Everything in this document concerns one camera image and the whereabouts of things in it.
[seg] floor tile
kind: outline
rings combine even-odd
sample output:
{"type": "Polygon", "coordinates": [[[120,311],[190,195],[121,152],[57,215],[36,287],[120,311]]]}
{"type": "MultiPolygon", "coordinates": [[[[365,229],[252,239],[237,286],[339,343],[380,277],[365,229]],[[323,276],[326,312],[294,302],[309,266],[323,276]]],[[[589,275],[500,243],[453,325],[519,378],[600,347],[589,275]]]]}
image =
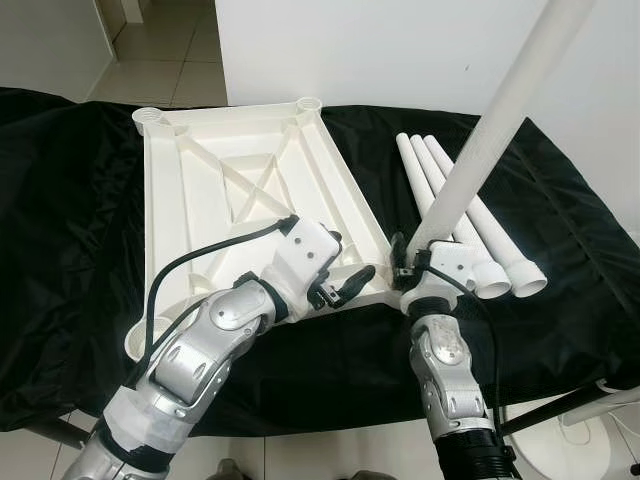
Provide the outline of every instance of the floor tile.
{"type": "Polygon", "coordinates": [[[226,106],[227,92],[222,64],[186,62],[171,105],[174,107],[226,106]]]}
{"type": "MultiPolygon", "coordinates": [[[[93,100],[99,101],[99,102],[112,102],[112,100],[104,100],[104,99],[97,99],[94,98],[93,100]]],[[[131,102],[131,101],[113,101],[114,103],[120,103],[120,104],[127,104],[127,105],[137,105],[139,107],[157,107],[157,108],[170,108],[171,107],[171,103],[169,102],[131,102]]]]}
{"type": "Polygon", "coordinates": [[[215,0],[153,0],[154,5],[201,5],[210,7],[215,0]]]}
{"type": "MultiPolygon", "coordinates": [[[[86,413],[82,413],[80,410],[76,410],[75,412],[73,412],[71,414],[71,417],[69,418],[69,423],[75,425],[76,427],[83,428],[86,431],[91,431],[96,421],[97,418],[91,417],[86,413]]],[[[64,473],[71,466],[78,455],[80,455],[79,450],[67,447],[66,445],[62,445],[60,447],[60,453],[58,454],[51,479],[59,480],[60,478],[62,478],[64,473]]]]}
{"type": "Polygon", "coordinates": [[[59,444],[27,430],[0,432],[0,478],[48,480],[59,444]]]}
{"type": "Polygon", "coordinates": [[[206,10],[152,5],[145,22],[128,24],[115,41],[119,60],[184,60],[196,24],[206,10]]]}
{"type": "Polygon", "coordinates": [[[187,61],[222,62],[215,12],[208,13],[198,22],[187,52],[187,61]]]}
{"type": "Polygon", "coordinates": [[[171,462],[167,480],[204,480],[216,472],[223,458],[233,458],[252,480],[264,480],[264,439],[226,437],[187,440],[171,462]]]}
{"type": "Polygon", "coordinates": [[[401,480],[442,479],[426,420],[374,427],[269,437],[268,479],[335,480],[358,470],[401,480]]]}
{"type": "Polygon", "coordinates": [[[168,103],[178,83],[182,62],[144,60],[112,64],[93,100],[121,103],[168,103]]]}

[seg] tiled floor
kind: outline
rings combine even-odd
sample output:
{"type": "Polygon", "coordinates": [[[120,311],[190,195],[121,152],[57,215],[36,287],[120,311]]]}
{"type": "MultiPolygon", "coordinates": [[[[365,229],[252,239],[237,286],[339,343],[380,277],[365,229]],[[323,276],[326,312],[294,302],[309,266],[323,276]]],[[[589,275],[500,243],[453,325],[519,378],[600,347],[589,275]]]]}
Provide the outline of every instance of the tiled floor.
{"type": "Polygon", "coordinates": [[[145,23],[125,26],[114,46],[118,62],[93,100],[184,108],[227,104],[212,7],[151,5],[145,23]]]}

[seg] white stand base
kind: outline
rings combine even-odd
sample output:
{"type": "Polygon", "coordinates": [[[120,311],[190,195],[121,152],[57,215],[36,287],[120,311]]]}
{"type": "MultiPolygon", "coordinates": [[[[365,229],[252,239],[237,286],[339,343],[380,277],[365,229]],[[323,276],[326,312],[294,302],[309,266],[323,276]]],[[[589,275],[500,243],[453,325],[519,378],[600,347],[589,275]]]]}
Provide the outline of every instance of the white stand base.
{"type": "MultiPolygon", "coordinates": [[[[549,399],[507,407],[512,419],[549,402],[549,399]]],[[[551,418],[511,435],[519,458],[550,480],[600,480],[611,460],[609,435],[600,418],[566,427],[551,418]]]]}

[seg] robotic arm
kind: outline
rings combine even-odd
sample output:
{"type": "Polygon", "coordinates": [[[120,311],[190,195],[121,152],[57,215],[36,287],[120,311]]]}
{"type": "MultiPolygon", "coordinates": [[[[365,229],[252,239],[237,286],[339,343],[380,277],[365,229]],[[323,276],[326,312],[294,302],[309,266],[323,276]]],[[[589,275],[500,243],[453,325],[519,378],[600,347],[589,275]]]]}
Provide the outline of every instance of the robotic arm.
{"type": "Polygon", "coordinates": [[[161,480],[189,432],[220,391],[233,361],[280,321],[306,315],[309,303],[338,307],[373,277],[366,267],[336,291],[328,267],[340,236],[298,220],[261,278],[243,275],[200,306],[195,321],[152,357],[135,389],[120,387],[100,426],[63,480],[161,480]]]}
{"type": "MultiPolygon", "coordinates": [[[[403,242],[394,258],[404,258],[403,242]]],[[[496,435],[478,383],[471,353],[452,316],[462,292],[434,275],[433,269],[466,285],[474,258],[472,247],[435,241],[416,256],[413,270],[396,268],[405,293],[402,312],[413,320],[411,367],[418,379],[431,437],[447,480],[520,478],[513,451],[496,435]]]]}

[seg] pipe end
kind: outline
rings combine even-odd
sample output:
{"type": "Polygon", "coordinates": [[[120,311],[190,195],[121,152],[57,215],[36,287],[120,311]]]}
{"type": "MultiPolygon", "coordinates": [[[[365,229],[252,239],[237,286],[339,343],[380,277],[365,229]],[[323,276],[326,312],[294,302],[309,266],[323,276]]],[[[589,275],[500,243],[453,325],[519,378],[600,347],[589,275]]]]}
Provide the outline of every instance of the pipe end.
{"type": "Polygon", "coordinates": [[[511,279],[511,291],[518,298],[535,295],[547,286],[547,277],[531,260],[521,260],[506,268],[511,279]]]}
{"type": "MultiPolygon", "coordinates": [[[[155,342],[171,326],[172,321],[167,317],[156,317],[153,320],[153,341],[155,342]]],[[[124,350],[129,358],[138,362],[144,355],[145,331],[147,322],[143,318],[129,330],[124,340],[124,350]]]]}
{"type": "Polygon", "coordinates": [[[163,123],[164,112],[156,107],[143,107],[131,114],[138,133],[144,136],[144,125],[149,123],[163,123]]]}
{"type": "Polygon", "coordinates": [[[476,295],[489,299],[504,295],[511,289],[511,282],[502,266],[493,260],[473,266],[476,281],[476,295]]]}
{"type": "Polygon", "coordinates": [[[322,110],[322,101],[315,97],[302,97],[296,102],[298,113],[302,112],[320,112],[322,110]]]}

